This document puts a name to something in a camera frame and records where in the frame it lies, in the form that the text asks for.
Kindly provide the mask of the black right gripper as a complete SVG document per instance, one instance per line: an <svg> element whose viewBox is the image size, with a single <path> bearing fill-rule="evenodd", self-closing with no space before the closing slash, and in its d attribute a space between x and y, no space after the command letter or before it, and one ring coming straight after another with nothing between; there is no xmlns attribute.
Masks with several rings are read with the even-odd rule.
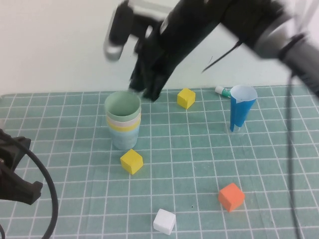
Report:
<svg viewBox="0 0 319 239"><path fill-rule="evenodd" d="M129 89L156 101L178 64L218 25L222 0L181 0L146 39L138 53Z"/></svg>

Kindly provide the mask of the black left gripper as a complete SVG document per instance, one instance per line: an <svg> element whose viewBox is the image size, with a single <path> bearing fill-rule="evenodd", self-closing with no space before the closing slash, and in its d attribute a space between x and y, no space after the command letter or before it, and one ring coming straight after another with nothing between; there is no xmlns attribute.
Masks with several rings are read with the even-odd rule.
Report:
<svg viewBox="0 0 319 239"><path fill-rule="evenodd" d="M31 139L24 136L14 137L15 143L11 139L3 138L4 133L0 133L0 198L2 200L22 202L32 205L40 196L43 184L35 181L29 183L15 173L15 169L27 155L32 155L41 172L44 171L43 164L29 150Z"/></svg>

